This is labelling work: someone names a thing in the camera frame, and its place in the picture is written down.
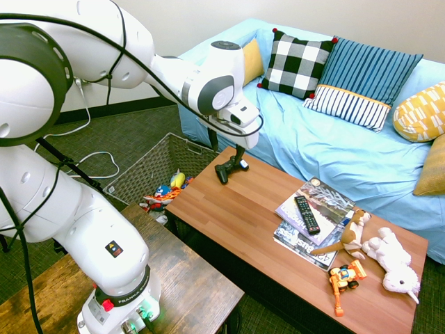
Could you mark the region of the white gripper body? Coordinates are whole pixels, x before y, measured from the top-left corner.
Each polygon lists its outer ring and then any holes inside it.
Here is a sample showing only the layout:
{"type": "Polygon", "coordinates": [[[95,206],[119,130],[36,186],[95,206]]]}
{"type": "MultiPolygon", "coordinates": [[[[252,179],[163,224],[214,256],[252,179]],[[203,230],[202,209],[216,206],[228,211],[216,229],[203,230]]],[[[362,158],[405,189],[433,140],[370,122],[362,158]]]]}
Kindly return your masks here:
{"type": "Polygon", "coordinates": [[[235,144],[243,146],[246,150],[252,149],[259,140],[259,118],[244,127],[234,122],[219,120],[214,116],[198,118],[199,122],[224,136],[235,144]]]}

